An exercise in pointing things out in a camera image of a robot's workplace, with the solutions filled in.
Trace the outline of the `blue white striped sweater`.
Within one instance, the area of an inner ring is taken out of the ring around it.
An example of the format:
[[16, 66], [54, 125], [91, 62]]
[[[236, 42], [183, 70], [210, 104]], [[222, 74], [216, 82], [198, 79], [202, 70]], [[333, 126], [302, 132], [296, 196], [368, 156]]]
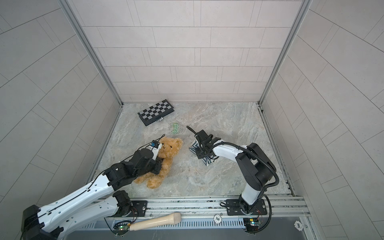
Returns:
[[213, 153], [208, 153], [207, 151], [202, 150], [197, 140], [193, 141], [192, 145], [189, 147], [189, 150], [194, 155], [196, 155], [198, 159], [204, 163], [205, 166], [215, 163], [215, 161], [219, 158]]

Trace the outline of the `brown teddy bear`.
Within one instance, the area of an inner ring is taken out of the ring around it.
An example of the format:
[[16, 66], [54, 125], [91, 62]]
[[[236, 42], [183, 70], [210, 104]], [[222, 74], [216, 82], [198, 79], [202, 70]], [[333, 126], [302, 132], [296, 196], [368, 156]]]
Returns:
[[180, 138], [164, 137], [160, 140], [160, 143], [162, 144], [162, 147], [158, 153], [158, 157], [163, 159], [160, 173], [158, 175], [155, 175], [153, 173], [147, 173], [134, 180], [136, 184], [141, 184], [147, 181], [147, 188], [157, 189], [169, 174], [172, 167], [173, 158], [179, 153], [180, 149], [182, 148], [183, 140]]

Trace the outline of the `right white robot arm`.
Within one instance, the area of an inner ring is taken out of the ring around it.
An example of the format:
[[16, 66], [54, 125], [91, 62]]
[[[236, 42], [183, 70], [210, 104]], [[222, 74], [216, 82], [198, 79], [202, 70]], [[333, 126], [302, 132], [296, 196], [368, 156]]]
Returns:
[[255, 212], [265, 191], [280, 183], [275, 165], [259, 145], [251, 143], [239, 146], [208, 135], [204, 130], [196, 132], [188, 129], [194, 133], [197, 141], [196, 155], [199, 159], [214, 160], [222, 157], [238, 164], [246, 181], [246, 187], [239, 197], [239, 208], [245, 214]]

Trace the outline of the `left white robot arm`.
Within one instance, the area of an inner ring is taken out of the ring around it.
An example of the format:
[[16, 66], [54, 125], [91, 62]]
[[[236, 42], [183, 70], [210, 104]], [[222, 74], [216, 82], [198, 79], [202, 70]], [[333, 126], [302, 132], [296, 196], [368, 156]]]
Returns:
[[66, 234], [99, 218], [137, 215], [122, 187], [147, 173], [159, 174], [161, 147], [136, 151], [125, 162], [111, 165], [95, 180], [43, 207], [32, 205], [23, 212], [22, 240], [61, 240]]

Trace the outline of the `green brick pattern plastic bag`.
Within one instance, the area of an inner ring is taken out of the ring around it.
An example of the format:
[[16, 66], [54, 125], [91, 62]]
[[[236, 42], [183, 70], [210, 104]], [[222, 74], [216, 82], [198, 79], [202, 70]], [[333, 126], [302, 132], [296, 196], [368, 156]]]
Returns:
[[179, 123], [171, 123], [170, 128], [171, 128], [171, 134], [172, 135], [179, 134], [179, 132], [180, 132], [180, 124]]

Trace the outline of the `folded black chess board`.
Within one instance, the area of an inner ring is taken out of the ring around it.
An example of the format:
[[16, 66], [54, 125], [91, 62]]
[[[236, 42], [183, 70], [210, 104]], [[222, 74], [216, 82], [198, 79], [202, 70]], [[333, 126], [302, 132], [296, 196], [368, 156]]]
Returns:
[[172, 112], [174, 112], [174, 107], [165, 99], [138, 112], [138, 116], [144, 125], [148, 126]]

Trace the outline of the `left green circuit board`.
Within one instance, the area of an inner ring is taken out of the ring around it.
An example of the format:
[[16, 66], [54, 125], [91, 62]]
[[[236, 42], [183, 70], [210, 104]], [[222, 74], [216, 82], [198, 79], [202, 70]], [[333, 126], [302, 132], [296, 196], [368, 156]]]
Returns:
[[125, 235], [130, 230], [131, 223], [131, 221], [121, 221], [115, 223], [113, 226], [113, 230], [118, 236]]

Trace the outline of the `right circuit board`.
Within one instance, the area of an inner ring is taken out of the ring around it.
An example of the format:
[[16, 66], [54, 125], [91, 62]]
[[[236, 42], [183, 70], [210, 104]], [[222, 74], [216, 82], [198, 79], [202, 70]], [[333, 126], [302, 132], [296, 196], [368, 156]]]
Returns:
[[259, 219], [255, 218], [243, 218], [244, 222], [244, 231], [246, 233], [255, 233], [259, 230], [260, 227], [260, 221]]

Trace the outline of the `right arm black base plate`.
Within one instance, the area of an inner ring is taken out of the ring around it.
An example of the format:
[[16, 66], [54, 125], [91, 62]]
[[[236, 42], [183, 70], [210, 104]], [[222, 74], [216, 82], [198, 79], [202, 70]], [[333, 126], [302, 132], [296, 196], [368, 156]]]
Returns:
[[265, 203], [263, 199], [259, 200], [251, 207], [249, 212], [246, 212], [242, 209], [239, 199], [227, 199], [224, 203], [223, 207], [226, 208], [228, 216], [266, 216], [268, 215], [267, 207], [268, 205]]

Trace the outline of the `aluminium mounting rail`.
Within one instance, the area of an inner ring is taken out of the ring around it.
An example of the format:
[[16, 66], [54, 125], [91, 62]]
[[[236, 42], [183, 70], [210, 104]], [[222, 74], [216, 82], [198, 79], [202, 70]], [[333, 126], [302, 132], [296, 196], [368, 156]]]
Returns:
[[223, 207], [227, 199], [239, 199], [239, 197], [196, 197], [196, 198], [148, 198], [133, 199], [132, 201], [148, 201], [146, 215], [140, 218], [122, 218], [132, 207], [132, 203], [125, 208], [119, 208], [114, 198], [99, 200], [78, 210], [63, 219], [63, 223], [75, 223], [77, 225], [87, 225], [103, 218], [113, 218], [118, 220], [148, 220], [159, 218], [172, 213], [181, 213], [182, 218], [188, 219], [210, 219], [214, 215], [220, 214], [222, 218], [256, 218], [266, 220], [272, 217], [301, 217], [307, 216], [309, 210], [302, 197], [288, 195], [264, 197], [263, 200], [268, 205], [268, 215], [266, 216], [228, 216], [226, 208]]

